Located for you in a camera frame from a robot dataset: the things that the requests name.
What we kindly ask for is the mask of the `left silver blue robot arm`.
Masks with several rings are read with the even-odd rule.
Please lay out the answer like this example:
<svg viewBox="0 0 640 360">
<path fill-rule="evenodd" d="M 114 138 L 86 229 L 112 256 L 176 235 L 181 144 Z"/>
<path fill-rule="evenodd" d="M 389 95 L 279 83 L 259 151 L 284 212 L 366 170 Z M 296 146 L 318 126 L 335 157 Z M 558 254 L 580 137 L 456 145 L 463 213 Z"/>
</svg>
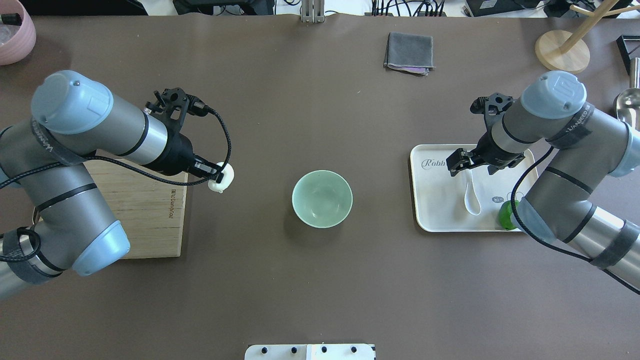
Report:
<svg viewBox="0 0 640 360">
<path fill-rule="evenodd" d="M 1 187 L 25 190 L 39 221 L 1 235 L 1 299 L 72 269 L 92 275 L 130 251 L 130 240 L 85 166 L 104 161 L 158 182 L 186 173 L 222 193 L 234 180 L 232 144 L 223 162 L 194 153 L 186 116 L 222 117 L 181 88 L 154 92 L 139 109 L 73 70 L 36 89 L 30 117 L 1 132 Z"/>
</svg>

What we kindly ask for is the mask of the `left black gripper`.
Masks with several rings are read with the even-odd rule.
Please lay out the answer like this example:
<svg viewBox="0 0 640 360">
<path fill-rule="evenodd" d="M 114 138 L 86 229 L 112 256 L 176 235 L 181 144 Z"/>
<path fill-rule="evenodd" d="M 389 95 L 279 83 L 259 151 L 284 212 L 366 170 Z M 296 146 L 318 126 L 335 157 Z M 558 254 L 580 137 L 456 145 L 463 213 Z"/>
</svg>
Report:
<svg viewBox="0 0 640 360">
<path fill-rule="evenodd" d="M 224 167 L 201 156 L 194 156 L 192 142 L 180 132 L 167 133 L 165 149 L 157 158 L 157 172 L 166 176 L 190 173 L 196 177 L 215 180 Z"/>
</svg>

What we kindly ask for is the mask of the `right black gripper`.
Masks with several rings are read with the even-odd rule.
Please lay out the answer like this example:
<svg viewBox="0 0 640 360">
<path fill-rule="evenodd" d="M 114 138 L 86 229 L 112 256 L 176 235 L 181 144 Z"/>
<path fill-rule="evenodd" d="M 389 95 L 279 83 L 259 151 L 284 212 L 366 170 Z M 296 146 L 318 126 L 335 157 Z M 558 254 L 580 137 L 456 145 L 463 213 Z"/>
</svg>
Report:
<svg viewBox="0 0 640 360">
<path fill-rule="evenodd" d="M 480 166 L 487 166 L 487 173 L 491 176 L 505 168 L 518 166 L 524 158 L 523 152 L 512 153 L 500 148 L 487 131 L 480 137 L 476 148 L 470 152 L 458 148 L 446 158 L 446 162 L 451 177 Z"/>
</svg>

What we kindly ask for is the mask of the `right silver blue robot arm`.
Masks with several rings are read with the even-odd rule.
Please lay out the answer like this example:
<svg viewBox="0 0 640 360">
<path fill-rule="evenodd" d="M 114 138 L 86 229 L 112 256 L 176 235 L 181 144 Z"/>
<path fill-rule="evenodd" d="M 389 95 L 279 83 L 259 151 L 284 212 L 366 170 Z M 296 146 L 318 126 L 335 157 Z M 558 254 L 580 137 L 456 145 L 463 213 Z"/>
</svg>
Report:
<svg viewBox="0 0 640 360">
<path fill-rule="evenodd" d="M 606 176 L 639 168 L 639 132 L 586 100 L 585 85 L 567 71 L 540 75 L 519 98 L 480 96 L 470 111 L 486 132 L 472 150 L 448 158 L 451 176 L 487 166 L 514 168 L 538 141 L 550 146 L 549 164 L 520 199 L 503 207 L 507 223 L 549 249 L 583 260 L 639 292 L 639 226 L 590 201 Z"/>
</svg>

